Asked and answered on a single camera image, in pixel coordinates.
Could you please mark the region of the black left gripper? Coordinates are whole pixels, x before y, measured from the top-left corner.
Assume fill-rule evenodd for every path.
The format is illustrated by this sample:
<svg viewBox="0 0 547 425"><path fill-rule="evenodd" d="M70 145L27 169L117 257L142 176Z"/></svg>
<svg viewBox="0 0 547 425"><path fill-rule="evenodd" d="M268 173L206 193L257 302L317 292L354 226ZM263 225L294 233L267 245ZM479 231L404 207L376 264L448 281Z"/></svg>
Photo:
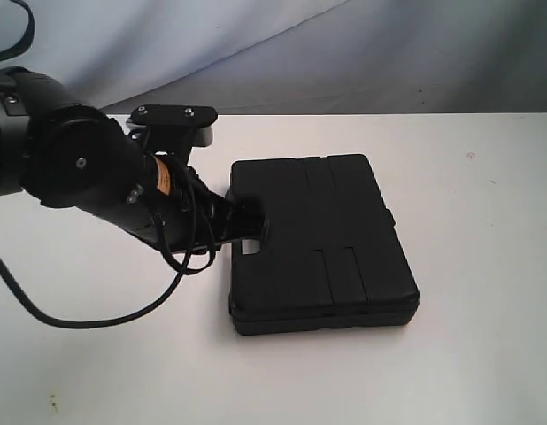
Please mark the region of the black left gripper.
<svg viewBox="0 0 547 425"><path fill-rule="evenodd" d="M258 199L226 200L174 155L150 154L145 165L139 199L143 222L135 237L150 247L162 246L158 233L165 236L171 253L183 253L189 246L199 253L211 246L266 237L268 220Z"/></svg>

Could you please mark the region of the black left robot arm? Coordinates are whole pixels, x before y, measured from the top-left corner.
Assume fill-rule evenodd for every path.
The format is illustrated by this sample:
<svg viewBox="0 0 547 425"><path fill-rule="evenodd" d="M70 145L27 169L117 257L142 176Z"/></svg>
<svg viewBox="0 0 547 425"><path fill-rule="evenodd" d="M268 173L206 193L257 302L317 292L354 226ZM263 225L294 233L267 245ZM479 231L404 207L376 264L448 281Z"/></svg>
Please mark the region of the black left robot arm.
<svg viewBox="0 0 547 425"><path fill-rule="evenodd" d="M42 206L76 208L150 247L260 238L265 215L208 189L189 165L212 141L209 106L147 104L126 125L22 67L0 71L0 196L26 191Z"/></svg>

